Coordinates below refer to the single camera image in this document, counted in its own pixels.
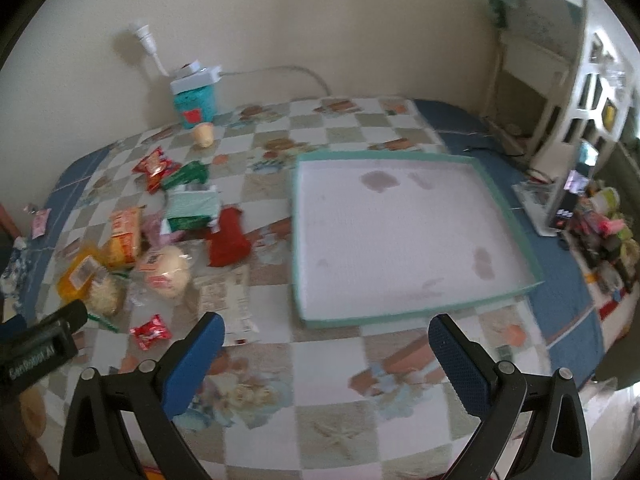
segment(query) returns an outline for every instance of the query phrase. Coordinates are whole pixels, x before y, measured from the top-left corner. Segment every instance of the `red cloth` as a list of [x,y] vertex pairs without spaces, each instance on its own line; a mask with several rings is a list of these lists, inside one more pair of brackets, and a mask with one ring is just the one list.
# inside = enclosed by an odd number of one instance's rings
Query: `red cloth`
[[209,267],[226,267],[247,257],[251,242],[242,234],[240,211],[237,207],[225,207],[220,212],[217,233],[207,234],[209,241]]

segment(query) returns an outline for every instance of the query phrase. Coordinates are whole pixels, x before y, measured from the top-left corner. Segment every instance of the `red candy wrapper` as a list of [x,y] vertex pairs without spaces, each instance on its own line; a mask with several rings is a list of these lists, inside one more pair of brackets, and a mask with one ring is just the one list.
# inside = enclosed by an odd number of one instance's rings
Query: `red candy wrapper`
[[132,172],[146,174],[146,190],[149,193],[155,193],[160,187],[160,181],[181,167],[182,165],[178,162],[167,158],[162,147],[158,146],[149,155],[143,157]]
[[143,350],[149,350],[149,347],[156,339],[172,338],[171,332],[158,314],[153,316],[151,321],[148,323],[137,328],[132,328],[129,332],[134,338],[136,338],[138,346]]

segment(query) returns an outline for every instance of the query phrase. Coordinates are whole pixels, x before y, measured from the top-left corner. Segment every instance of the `white plug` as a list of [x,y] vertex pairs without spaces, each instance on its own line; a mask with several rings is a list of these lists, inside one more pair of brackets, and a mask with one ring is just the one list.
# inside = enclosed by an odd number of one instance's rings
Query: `white plug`
[[129,24],[129,31],[140,41],[140,44],[145,49],[146,53],[149,54],[153,60],[156,62],[156,66],[160,73],[166,77],[169,77],[168,72],[160,63],[160,58],[158,57],[158,48],[156,47],[156,40],[154,40],[153,35],[149,31],[149,26],[142,20],[136,20]]

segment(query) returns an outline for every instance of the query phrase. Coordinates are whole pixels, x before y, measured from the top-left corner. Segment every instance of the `metal bolt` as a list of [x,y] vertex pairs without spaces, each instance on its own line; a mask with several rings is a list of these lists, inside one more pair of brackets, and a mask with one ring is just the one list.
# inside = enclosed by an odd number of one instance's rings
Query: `metal bolt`
[[514,373],[514,371],[516,371],[516,367],[508,361],[500,361],[498,363],[498,370],[500,370],[503,374],[511,375]]
[[156,368],[156,362],[153,359],[147,359],[138,365],[138,370],[143,374],[148,374],[153,371],[154,368]]
[[93,379],[95,375],[95,370],[93,368],[86,368],[85,370],[82,371],[82,373],[80,374],[80,377],[82,377],[85,381],[88,381],[89,379]]
[[560,377],[562,377],[565,380],[569,380],[569,379],[573,379],[574,375],[571,373],[571,370],[569,370],[569,368],[560,368],[558,370],[558,375],[560,375]]

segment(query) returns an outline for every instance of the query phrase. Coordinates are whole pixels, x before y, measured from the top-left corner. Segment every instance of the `pink package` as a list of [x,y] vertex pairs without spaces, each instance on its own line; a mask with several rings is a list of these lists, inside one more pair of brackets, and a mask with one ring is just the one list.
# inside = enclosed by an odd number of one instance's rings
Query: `pink package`
[[41,209],[36,213],[33,222],[31,222],[31,239],[35,240],[46,232],[49,213],[51,213],[51,208]]
[[142,219],[140,230],[143,235],[145,235],[146,239],[149,240],[152,249],[159,249],[165,245],[182,240],[182,237],[184,236],[184,231],[175,231],[167,235],[161,235],[160,224],[162,223],[163,217],[164,211],[158,211],[157,213],[145,216]]

